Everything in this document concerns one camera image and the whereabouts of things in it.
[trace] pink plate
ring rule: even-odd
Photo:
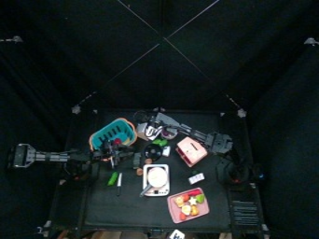
[[[181,220],[179,219],[179,214],[182,212],[182,208],[178,207],[177,203],[175,203],[175,199],[182,196],[183,194],[187,194],[190,193],[191,191],[194,190],[201,190],[201,192],[205,194],[202,188],[197,188],[197,189],[193,189],[193,190],[187,190],[182,193],[178,193],[173,196],[170,196],[167,198],[167,203],[169,203],[169,210],[170,210],[170,213],[171,213],[171,216],[173,216],[173,220],[175,223],[181,223],[181,222],[185,222],[185,221],[189,221],[189,220],[193,220],[198,217],[202,217],[204,215],[209,214],[210,213],[210,207],[209,207],[209,204],[208,204],[208,199],[205,198],[205,202],[202,204],[198,204],[198,211],[199,211],[199,214],[197,216],[187,216],[186,220]]]

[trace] red object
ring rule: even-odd
[[[189,192],[190,197],[195,197],[195,196],[199,195],[199,194],[202,194],[202,191],[201,191],[201,190],[191,190],[191,191]]]

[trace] green object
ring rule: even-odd
[[[204,202],[205,202],[205,194],[197,195],[197,201],[198,201],[199,204],[204,204]]]
[[[119,173],[115,172],[107,182],[107,186],[114,186],[115,185],[115,182],[117,182],[117,179],[118,179],[118,176],[119,176]]]
[[[157,139],[157,140],[154,141],[154,144],[155,144],[155,145],[159,145],[159,146],[162,146],[162,147],[166,146],[167,143],[169,143],[167,139]]]

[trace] blue basket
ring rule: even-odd
[[[89,144],[91,150],[101,149],[103,142],[121,139],[123,145],[133,145],[138,139],[135,125],[125,118],[115,119],[90,137]]]

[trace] black backdrop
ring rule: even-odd
[[[0,6],[0,39],[25,40],[0,42],[2,159],[21,142],[63,150],[78,104],[221,111],[238,104],[269,175],[269,226],[284,238],[317,238],[319,46],[305,45],[319,36],[317,1],[5,0]],[[2,173],[2,232],[29,234],[45,224],[53,191],[45,167]]]

